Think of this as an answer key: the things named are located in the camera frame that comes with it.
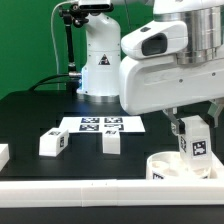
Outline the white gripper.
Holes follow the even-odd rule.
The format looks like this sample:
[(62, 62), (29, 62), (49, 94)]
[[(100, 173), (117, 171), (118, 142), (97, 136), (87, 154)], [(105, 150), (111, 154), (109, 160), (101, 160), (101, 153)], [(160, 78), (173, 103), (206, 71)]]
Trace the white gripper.
[(224, 110), (224, 57), (197, 65), (177, 65), (173, 56), (134, 60), (125, 57), (119, 74), (120, 103), (130, 115), (163, 110), (175, 136), (185, 133), (177, 109), (211, 100), (206, 114), (216, 128)]

